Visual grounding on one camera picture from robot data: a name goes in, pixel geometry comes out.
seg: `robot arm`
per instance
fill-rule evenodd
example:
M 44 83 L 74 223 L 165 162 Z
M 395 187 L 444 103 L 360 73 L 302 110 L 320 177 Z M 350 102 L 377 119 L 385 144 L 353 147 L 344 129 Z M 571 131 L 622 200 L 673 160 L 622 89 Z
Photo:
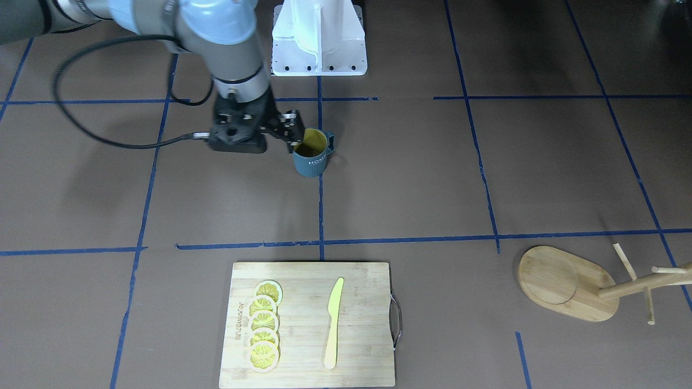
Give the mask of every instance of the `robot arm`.
M 262 153 L 263 134 L 302 141 L 298 111 L 276 109 L 256 33 L 257 0 L 0 0 L 0 44 L 113 19 L 139 35 L 168 35 L 173 53 L 199 54 L 218 92 L 207 144 Z

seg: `lemon slice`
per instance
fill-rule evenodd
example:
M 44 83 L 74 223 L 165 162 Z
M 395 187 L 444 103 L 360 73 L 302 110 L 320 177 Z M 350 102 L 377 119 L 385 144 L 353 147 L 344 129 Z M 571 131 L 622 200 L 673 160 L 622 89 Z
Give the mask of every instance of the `lemon slice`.
M 259 296 L 264 294 L 271 297 L 276 302 L 276 305 L 281 304 L 281 300 L 284 298 L 284 291 L 281 290 L 281 285 L 273 280 L 264 280 L 255 288 L 255 295 Z
M 276 333 L 271 328 L 267 327 L 258 327 L 255 328 L 250 334 L 250 345 L 254 345 L 257 342 L 260 341 L 269 341 L 274 343 L 275 345 L 279 345 L 279 334 Z
M 270 341 L 258 341 L 250 348 L 250 364 L 253 370 L 266 373 L 279 362 L 279 347 Z
M 260 294 L 253 298 L 248 310 L 250 312 L 250 316 L 254 315 L 256 311 L 261 310 L 276 312 L 276 302 L 274 302 L 274 299 L 271 297 Z
M 255 330 L 260 327 L 271 328 L 274 331 L 279 329 L 279 318 L 272 311 L 256 311 L 250 316 L 250 328 Z

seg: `cutting board handle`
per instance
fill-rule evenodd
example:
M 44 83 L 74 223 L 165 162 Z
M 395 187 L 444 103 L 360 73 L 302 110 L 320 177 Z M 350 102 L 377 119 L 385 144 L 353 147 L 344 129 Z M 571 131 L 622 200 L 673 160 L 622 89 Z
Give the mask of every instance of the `cutting board handle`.
M 397 327 L 399 328 L 399 333 L 395 336 L 394 334 L 396 333 L 395 331 L 392 331 L 392 343 L 393 343 L 393 348 L 394 351 L 397 350 L 397 343 L 399 342 L 399 339 L 401 339 L 401 335 L 403 334 L 403 316 L 401 315 L 401 307 L 399 306 L 399 302 L 397 301 L 397 298 L 394 297 L 394 292 L 390 293 L 390 298 L 392 299 L 392 302 L 394 303 L 394 306 L 397 307 L 397 314 L 399 315 L 399 319 L 397 321 Z M 391 323 L 391 317 L 390 317 L 390 331 L 392 329 L 392 323 Z

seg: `wooden mug tree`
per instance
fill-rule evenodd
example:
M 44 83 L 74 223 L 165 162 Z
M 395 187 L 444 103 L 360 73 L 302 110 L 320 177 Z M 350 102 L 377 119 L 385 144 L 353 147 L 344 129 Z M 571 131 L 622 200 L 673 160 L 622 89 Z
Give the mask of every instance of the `wooden mug tree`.
M 692 284 L 692 262 L 679 267 L 654 266 L 653 274 L 638 278 L 620 245 L 613 246 L 631 281 L 615 284 L 610 274 L 593 262 L 554 247 L 538 246 L 528 250 L 519 262 L 519 285 L 541 307 L 592 322 L 615 315 L 620 297 L 644 292 L 648 323 L 654 324 L 651 289 Z

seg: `knife handle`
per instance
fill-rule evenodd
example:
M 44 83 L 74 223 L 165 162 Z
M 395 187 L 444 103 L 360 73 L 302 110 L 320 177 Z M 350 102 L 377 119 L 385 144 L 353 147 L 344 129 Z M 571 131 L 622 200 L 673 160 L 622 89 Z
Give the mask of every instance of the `knife handle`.
M 334 369 L 336 367 L 336 339 L 338 334 L 336 328 L 338 326 L 338 317 L 332 318 L 329 325 L 329 337 L 327 338 L 327 350 L 325 350 L 325 367 Z

